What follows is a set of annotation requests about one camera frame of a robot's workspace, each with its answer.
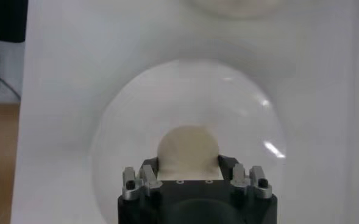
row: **beige object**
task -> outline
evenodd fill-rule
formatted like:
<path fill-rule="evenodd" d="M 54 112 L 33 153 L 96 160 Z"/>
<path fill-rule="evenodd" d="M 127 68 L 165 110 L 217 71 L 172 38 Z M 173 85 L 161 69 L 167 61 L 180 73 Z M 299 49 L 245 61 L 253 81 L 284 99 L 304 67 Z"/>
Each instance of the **beige object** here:
<path fill-rule="evenodd" d="M 220 180 L 219 147 L 204 127 L 171 130 L 158 147 L 159 180 Z"/>
<path fill-rule="evenodd" d="M 194 0 L 202 9 L 231 18 L 261 16 L 270 12 L 282 0 Z"/>

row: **silver metal part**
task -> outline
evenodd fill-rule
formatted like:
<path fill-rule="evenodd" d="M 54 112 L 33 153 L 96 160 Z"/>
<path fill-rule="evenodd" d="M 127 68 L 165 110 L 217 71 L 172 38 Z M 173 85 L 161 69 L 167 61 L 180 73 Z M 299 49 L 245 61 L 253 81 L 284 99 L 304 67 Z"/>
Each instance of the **silver metal part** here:
<path fill-rule="evenodd" d="M 158 191 L 159 188 L 163 185 L 161 181 L 157 180 L 151 165 L 142 166 L 140 169 L 140 178 L 143 181 L 147 196 L 151 196 L 151 193 Z"/>
<path fill-rule="evenodd" d="M 265 181 L 267 186 L 261 187 L 258 185 L 260 179 L 265 180 L 265 173 L 261 166 L 253 166 L 252 169 L 250 169 L 250 179 L 257 198 L 266 199 L 272 197 L 272 187 L 270 184 L 268 184 L 267 180 Z"/>
<path fill-rule="evenodd" d="M 250 169 L 251 185 L 258 186 L 258 181 L 261 178 L 265 178 L 262 166 L 253 166 L 252 169 Z"/>
<path fill-rule="evenodd" d="M 255 195 L 257 196 L 257 198 L 262 198 L 262 199 L 271 198 L 272 196 L 271 185 L 269 184 L 267 188 L 255 187 Z"/>
<path fill-rule="evenodd" d="M 246 171 L 242 164 L 236 163 L 235 167 L 232 169 L 232 180 L 230 184 L 247 193 L 247 187 L 250 185 L 250 180 L 246 178 Z"/>
<path fill-rule="evenodd" d="M 133 167 L 126 167 L 123 172 L 123 199 L 136 200 L 140 197 L 140 181 L 136 179 Z"/>

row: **transparent hemisphere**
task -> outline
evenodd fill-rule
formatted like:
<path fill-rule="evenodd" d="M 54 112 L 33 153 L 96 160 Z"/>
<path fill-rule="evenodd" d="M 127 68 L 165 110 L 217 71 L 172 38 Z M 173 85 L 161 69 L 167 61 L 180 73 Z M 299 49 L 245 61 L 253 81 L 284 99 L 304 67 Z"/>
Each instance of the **transparent hemisphere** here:
<path fill-rule="evenodd" d="M 179 59 L 131 80 L 104 112 L 92 148 L 94 193 L 117 222 L 122 171 L 158 156 L 161 180 L 221 179 L 217 156 L 246 170 L 262 166 L 282 191 L 286 144 L 272 102 L 240 69 L 221 60 Z"/>

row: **glass dome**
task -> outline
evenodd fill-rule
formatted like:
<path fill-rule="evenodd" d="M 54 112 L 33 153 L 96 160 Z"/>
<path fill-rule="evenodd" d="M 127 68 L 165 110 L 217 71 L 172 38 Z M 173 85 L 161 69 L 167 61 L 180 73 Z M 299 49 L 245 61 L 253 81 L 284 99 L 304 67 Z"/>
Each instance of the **glass dome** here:
<path fill-rule="evenodd" d="M 183 126 L 205 128 L 219 154 L 246 170 L 262 166 L 273 193 L 282 191 L 286 144 L 272 102 L 248 76 L 221 60 L 178 59 L 131 80 L 104 112 L 92 150 L 94 193 L 116 223 L 122 171 L 157 156 L 162 138 Z"/>

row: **screw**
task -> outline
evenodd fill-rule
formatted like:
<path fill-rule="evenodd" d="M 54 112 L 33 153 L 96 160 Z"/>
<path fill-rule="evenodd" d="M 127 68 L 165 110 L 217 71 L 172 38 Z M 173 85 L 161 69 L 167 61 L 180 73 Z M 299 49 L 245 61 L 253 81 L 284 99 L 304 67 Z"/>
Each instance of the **screw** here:
<path fill-rule="evenodd" d="M 134 180 L 129 180 L 126 182 L 127 190 L 134 190 L 136 188 L 136 182 Z"/>
<path fill-rule="evenodd" d="M 258 187 L 260 188 L 268 188 L 269 187 L 269 181 L 267 179 L 261 178 L 258 180 Z"/>

